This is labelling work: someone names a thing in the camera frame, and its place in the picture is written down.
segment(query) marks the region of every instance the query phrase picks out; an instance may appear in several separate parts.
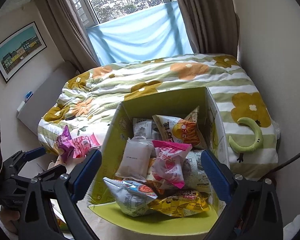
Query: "pink snack bag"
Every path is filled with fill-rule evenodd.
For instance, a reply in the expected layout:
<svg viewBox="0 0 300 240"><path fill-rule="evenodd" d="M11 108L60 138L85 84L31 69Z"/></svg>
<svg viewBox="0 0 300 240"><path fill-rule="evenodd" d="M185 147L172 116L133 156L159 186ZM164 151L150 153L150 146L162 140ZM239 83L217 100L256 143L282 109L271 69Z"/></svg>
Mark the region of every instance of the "pink snack bag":
<svg viewBox="0 0 300 240"><path fill-rule="evenodd" d="M94 134L89 136L80 136L75 139L72 139L70 142L74 148L74 159L85 157L86 153L90 150L90 148L100 145Z"/></svg>
<svg viewBox="0 0 300 240"><path fill-rule="evenodd" d="M152 142L157 155L152 165L154 178L158 181L165 179L172 185L183 188L185 182L181 163L192 149L192 145L156 140Z"/></svg>

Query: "white snack package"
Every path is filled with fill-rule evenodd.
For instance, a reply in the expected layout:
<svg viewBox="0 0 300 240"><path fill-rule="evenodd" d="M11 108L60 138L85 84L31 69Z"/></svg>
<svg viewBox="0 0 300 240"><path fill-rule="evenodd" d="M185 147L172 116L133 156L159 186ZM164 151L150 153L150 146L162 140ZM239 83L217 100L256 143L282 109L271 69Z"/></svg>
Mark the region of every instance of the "white snack package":
<svg viewBox="0 0 300 240"><path fill-rule="evenodd" d="M148 165L151 155L148 142L128 139L126 141L122 161L115 176L146 182Z"/></svg>
<svg viewBox="0 0 300 240"><path fill-rule="evenodd" d="M157 155L156 155L156 153L155 153L154 146L153 146L152 139L147 139L147 138L145 138L145 137L143 137L143 136L137 136L137 137L133 137L133 138L131 139L131 141L135 141L135 142L146 142L146 143L149 145L149 147L151 148L151 155L150 155L150 157L151 157L151 158L157 157Z"/></svg>
<svg viewBox="0 0 300 240"><path fill-rule="evenodd" d="M133 118L133 134L135 137L151 139L152 120L146 118Z"/></svg>
<svg viewBox="0 0 300 240"><path fill-rule="evenodd" d="M134 137L144 137L145 139L162 140L156 123L152 119L133 118Z"/></svg>
<svg viewBox="0 0 300 240"><path fill-rule="evenodd" d="M184 188L195 189L199 192L211 193L211 184L201 166L202 150L192 150L182 164ZM164 181L160 189L177 189L171 183Z"/></svg>
<svg viewBox="0 0 300 240"><path fill-rule="evenodd" d="M157 198L150 187L136 181L106 177L103 178L103 181L115 196L122 212L132 217L145 215L149 210L148 204Z"/></svg>

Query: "floral duvet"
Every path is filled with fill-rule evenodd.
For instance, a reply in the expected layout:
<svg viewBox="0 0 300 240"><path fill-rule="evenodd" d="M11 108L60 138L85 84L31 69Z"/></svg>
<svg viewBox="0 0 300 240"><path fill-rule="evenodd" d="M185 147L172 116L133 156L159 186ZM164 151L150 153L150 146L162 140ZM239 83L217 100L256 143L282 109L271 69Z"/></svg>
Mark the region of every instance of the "floral duvet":
<svg viewBox="0 0 300 240"><path fill-rule="evenodd" d="M258 179L275 167L276 133L266 105L237 60L224 54L188 54L91 69L64 85L56 104L39 123L38 138L48 151L61 154L55 141L65 125L71 134L93 130L102 137L121 101L202 86L209 87L217 103L227 142L229 135L241 146L254 142L252 130L236 123L240 117L250 117L261 127L263 148L245 154L243 162L228 142L232 172Z"/></svg>

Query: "green crescent moon plush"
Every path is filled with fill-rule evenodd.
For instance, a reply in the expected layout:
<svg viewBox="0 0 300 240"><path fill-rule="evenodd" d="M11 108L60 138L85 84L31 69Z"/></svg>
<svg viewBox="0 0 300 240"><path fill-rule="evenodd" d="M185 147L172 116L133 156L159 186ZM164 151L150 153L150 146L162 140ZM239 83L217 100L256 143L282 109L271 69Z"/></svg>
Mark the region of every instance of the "green crescent moon plush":
<svg viewBox="0 0 300 240"><path fill-rule="evenodd" d="M249 126L255 135L255 140L254 143L251 146L248 147L242 147L240 145L238 145L231 136L229 136L229 144L231 146L231 148L236 152L240 154L240 157L237 159L240 162L243 162L243 154L244 153L248 153L248 152L252 152L256 149L259 149L262 147L263 144L263 136L262 136L262 131L260 129L260 127L257 125L257 123L255 122L255 120L249 118L249 117L241 117L237 120L237 124L245 124L247 126Z"/></svg>

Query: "black cable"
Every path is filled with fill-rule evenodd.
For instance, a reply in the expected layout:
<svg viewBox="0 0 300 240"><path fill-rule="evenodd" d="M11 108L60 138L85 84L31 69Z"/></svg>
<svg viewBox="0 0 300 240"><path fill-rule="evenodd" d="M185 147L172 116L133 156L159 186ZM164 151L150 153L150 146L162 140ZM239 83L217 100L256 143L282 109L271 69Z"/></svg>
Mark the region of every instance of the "black cable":
<svg viewBox="0 0 300 240"><path fill-rule="evenodd" d="M274 169L272 169L271 171L269 171L267 174L265 174L260 180L263 180L264 178L266 178L269 174L274 173L278 170L281 170L283 167L289 165L290 163L293 163L295 160L300 158L300 152L294 156L293 158L291 158L290 160L286 161L285 163L282 163L281 165L275 167Z"/></svg>

